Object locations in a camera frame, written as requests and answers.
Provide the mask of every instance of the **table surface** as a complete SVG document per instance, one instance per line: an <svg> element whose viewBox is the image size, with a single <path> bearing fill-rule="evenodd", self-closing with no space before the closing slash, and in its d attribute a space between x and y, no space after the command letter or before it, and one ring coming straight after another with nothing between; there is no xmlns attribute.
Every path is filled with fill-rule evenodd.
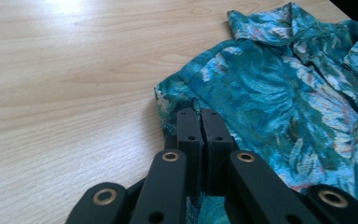
<svg viewBox="0 0 358 224"><path fill-rule="evenodd" d="M145 177L163 148L154 86L232 38L227 11L288 2L0 1L0 223L64 223L88 188Z"/></svg>

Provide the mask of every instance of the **teal shirt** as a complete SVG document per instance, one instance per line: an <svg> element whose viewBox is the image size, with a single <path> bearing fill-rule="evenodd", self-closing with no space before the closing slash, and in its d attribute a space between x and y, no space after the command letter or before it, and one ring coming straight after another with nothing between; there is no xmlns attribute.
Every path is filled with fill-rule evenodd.
<svg viewBox="0 0 358 224"><path fill-rule="evenodd" d="M228 20L233 40L156 86L164 132L175 134L177 111L211 108L289 188L323 183L358 200L358 21L320 22L293 3ZM203 203L188 222L227 221L221 198Z"/></svg>

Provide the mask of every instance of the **blue fabric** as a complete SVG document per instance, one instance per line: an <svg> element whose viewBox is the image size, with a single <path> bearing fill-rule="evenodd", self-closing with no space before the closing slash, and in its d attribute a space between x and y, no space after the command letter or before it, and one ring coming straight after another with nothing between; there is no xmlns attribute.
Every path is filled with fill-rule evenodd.
<svg viewBox="0 0 358 224"><path fill-rule="evenodd" d="M235 39L156 86L164 132L175 134L177 111L211 108L288 187L323 183L358 200L358 21L320 22L296 4L228 20ZM227 221L220 199L203 201L200 223Z"/></svg>

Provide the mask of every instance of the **crumpled cloth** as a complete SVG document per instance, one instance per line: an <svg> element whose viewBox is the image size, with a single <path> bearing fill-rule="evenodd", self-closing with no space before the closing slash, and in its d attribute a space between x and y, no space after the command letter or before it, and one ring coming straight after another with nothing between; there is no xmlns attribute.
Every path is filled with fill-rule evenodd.
<svg viewBox="0 0 358 224"><path fill-rule="evenodd" d="M358 21L321 22L294 3L228 20L233 40L155 87L163 131L175 134L183 108L211 108L289 188L327 184L358 200ZM221 198L203 201L193 221L227 222Z"/></svg>

